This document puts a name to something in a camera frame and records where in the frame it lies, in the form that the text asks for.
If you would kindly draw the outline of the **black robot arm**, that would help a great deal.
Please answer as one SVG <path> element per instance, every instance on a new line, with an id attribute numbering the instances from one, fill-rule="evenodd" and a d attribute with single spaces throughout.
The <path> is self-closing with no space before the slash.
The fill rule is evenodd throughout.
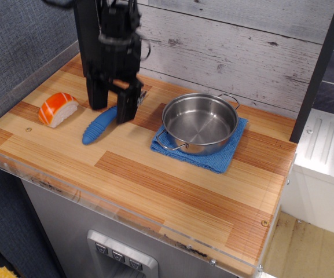
<path id="1" fill-rule="evenodd" d="M 118 95 L 117 122 L 133 120 L 143 87 L 137 78 L 144 40 L 137 33 L 141 20 L 137 1 L 46 1 L 46 4 L 74 11 L 91 108 L 107 107 L 108 93 L 112 91 Z"/>

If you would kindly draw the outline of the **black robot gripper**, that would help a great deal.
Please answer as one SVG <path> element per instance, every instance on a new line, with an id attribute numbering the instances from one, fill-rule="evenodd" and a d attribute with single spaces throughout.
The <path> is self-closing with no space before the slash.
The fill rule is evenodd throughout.
<path id="1" fill-rule="evenodd" d="M 141 14 L 137 1 L 85 2 L 85 77 L 89 105 L 93 110 L 108 106 L 108 90 L 115 90 L 117 124 L 135 118 L 141 96 L 141 46 L 137 32 Z M 120 80 L 129 84 L 121 88 Z"/>

